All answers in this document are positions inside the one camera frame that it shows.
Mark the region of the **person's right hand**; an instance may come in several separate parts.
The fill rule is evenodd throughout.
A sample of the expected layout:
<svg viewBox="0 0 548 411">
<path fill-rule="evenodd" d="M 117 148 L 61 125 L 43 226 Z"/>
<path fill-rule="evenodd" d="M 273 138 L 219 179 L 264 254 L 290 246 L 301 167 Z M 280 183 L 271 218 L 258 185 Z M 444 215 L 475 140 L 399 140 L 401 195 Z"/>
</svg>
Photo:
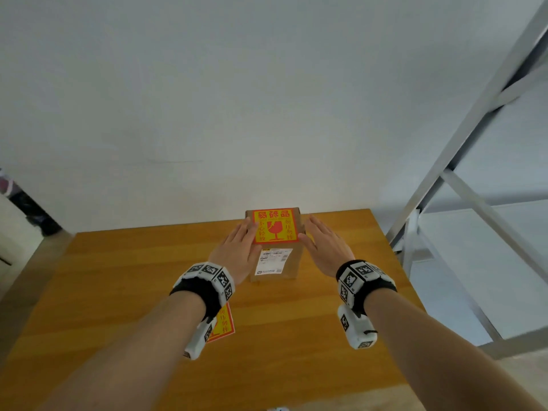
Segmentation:
<svg viewBox="0 0 548 411">
<path fill-rule="evenodd" d="M 356 260 L 350 247 L 329 226 L 314 215 L 309 215 L 304 222 L 306 234 L 318 248 L 318 255 L 312 257 L 317 268 L 328 277 L 336 277 L 339 268 Z"/>
</svg>

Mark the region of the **person's left hand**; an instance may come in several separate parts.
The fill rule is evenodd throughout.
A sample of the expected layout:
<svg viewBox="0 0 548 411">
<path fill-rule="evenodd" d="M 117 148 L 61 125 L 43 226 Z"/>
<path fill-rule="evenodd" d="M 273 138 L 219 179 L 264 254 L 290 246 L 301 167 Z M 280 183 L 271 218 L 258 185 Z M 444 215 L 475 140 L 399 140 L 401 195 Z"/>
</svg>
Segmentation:
<svg viewBox="0 0 548 411">
<path fill-rule="evenodd" d="M 262 247 L 259 244 L 251 246 L 231 243 L 231 232 L 210 253 L 208 261 L 224 267 L 236 285 L 245 281 L 247 276 L 255 271 L 261 255 Z"/>
</svg>

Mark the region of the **person's right forearm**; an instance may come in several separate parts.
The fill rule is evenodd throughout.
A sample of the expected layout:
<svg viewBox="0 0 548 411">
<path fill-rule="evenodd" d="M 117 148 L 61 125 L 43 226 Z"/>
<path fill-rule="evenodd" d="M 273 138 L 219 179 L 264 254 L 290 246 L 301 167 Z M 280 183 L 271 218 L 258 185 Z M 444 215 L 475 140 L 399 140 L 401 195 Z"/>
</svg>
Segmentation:
<svg viewBox="0 0 548 411">
<path fill-rule="evenodd" d="M 364 310 L 427 411 L 548 411 L 482 350 L 399 293 L 375 290 Z"/>
</svg>

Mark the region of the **person's left forearm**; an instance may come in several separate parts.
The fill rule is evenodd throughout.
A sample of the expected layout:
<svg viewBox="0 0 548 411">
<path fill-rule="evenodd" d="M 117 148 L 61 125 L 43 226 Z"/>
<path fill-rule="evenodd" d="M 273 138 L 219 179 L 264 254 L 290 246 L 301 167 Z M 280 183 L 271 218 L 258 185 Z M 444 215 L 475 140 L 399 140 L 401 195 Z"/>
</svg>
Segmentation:
<svg viewBox="0 0 548 411">
<path fill-rule="evenodd" d="M 37 411 L 150 411 L 205 311 L 195 293 L 168 296 L 74 371 Z"/>
</svg>

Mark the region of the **cardboard box with stickers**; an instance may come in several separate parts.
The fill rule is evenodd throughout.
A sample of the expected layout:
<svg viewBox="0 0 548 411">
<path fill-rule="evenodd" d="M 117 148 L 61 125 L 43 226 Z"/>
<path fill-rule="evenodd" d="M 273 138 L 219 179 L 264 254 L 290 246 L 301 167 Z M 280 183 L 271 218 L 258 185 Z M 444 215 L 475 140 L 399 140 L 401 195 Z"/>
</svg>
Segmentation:
<svg viewBox="0 0 548 411">
<path fill-rule="evenodd" d="M 253 243 L 261 254 L 249 276 L 250 282 L 296 279 L 304 246 L 299 234 L 305 233 L 298 207 L 247 210 L 245 216 L 257 223 Z"/>
</svg>

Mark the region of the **red and yellow sticker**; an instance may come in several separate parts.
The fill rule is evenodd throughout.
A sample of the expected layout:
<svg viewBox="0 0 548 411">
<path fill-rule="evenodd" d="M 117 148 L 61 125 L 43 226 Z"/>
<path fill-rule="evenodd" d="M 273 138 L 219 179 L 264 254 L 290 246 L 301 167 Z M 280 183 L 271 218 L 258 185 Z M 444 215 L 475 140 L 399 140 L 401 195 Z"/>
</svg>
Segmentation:
<svg viewBox="0 0 548 411">
<path fill-rule="evenodd" d="M 209 335 L 207 343 L 227 337 L 235 333 L 235 325 L 229 303 L 226 303 L 216 315 L 216 325 Z"/>
</svg>

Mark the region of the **dark object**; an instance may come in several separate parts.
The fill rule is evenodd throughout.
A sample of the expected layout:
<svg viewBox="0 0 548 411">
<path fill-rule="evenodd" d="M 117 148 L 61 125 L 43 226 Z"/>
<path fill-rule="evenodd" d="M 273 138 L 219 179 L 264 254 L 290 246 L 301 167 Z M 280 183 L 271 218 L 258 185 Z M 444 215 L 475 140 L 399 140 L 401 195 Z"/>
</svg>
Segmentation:
<svg viewBox="0 0 548 411">
<path fill-rule="evenodd" d="M 63 228 L 0 168 L 0 194 L 9 199 L 44 237 L 58 234 Z"/>
</svg>

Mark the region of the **white cabinet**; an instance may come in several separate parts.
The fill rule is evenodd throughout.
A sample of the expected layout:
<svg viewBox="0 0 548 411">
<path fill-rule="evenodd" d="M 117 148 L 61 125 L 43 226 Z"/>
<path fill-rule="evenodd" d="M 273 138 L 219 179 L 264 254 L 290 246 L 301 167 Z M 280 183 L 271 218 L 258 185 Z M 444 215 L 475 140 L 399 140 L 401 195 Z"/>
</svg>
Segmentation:
<svg viewBox="0 0 548 411">
<path fill-rule="evenodd" d="M 43 241 L 12 202 L 0 194 L 0 300 L 6 295 Z"/>
</svg>

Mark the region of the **grey metal frame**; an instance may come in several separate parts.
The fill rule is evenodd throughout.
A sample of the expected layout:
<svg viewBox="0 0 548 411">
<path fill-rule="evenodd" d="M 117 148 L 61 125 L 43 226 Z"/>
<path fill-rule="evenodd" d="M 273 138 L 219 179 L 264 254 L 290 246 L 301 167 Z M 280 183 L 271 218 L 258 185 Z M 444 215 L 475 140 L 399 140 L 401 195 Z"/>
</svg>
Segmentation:
<svg viewBox="0 0 548 411">
<path fill-rule="evenodd" d="M 548 261 L 455 173 L 499 111 L 548 77 L 548 63 L 539 65 L 547 50 L 548 0 L 543 0 L 388 230 L 386 239 L 391 248 L 403 241 L 402 249 L 396 253 L 401 254 L 405 272 L 410 273 L 412 268 L 420 216 L 442 185 L 448 184 L 537 276 L 548 283 Z"/>
</svg>

